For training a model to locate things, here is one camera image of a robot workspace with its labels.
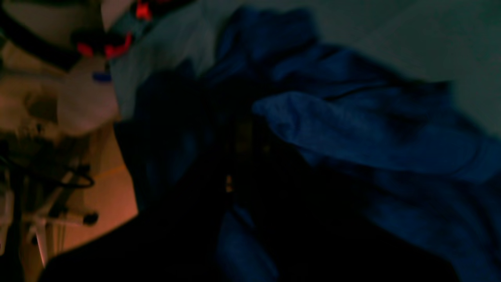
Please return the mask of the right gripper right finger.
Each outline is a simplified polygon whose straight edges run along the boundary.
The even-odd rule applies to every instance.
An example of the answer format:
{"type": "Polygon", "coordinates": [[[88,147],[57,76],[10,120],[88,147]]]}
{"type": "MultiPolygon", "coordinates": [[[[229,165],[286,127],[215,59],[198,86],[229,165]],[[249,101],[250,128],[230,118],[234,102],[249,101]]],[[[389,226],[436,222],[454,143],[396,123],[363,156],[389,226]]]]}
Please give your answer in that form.
{"type": "Polygon", "coordinates": [[[456,282],[451,264],[362,217],[364,183],[310,168],[291,146],[252,135],[250,206],[279,282],[456,282]]]}

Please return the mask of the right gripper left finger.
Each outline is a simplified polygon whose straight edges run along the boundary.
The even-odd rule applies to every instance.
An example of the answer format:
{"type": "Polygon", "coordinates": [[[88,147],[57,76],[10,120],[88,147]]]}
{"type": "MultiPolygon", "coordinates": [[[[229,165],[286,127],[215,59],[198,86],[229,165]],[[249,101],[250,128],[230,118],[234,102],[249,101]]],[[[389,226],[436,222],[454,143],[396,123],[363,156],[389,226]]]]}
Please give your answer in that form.
{"type": "Polygon", "coordinates": [[[156,136],[115,130],[139,212],[52,259],[41,282],[236,282],[224,257],[230,233],[227,170],[235,130],[156,136]]]}

